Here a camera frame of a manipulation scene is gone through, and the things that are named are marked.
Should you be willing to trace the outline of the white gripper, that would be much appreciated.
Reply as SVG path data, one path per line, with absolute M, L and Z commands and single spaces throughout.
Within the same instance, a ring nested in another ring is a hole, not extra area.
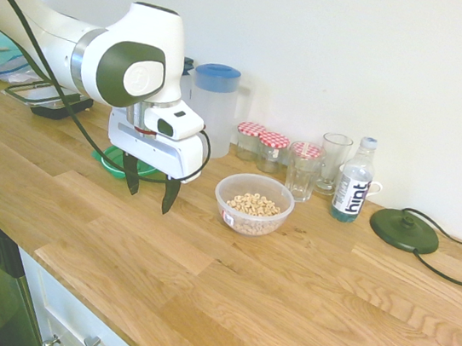
M 131 194 L 138 193 L 140 188 L 138 159 L 167 175 L 162 214 L 166 214 L 176 201 L 182 185 L 179 179 L 187 183 L 199 177 L 202 171 L 204 148 L 198 135 L 176 141 L 161 134 L 142 134 L 129 123 L 125 109 L 116 107 L 110 112 L 107 132 L 110 142 L 124 151 L 123 170 Z

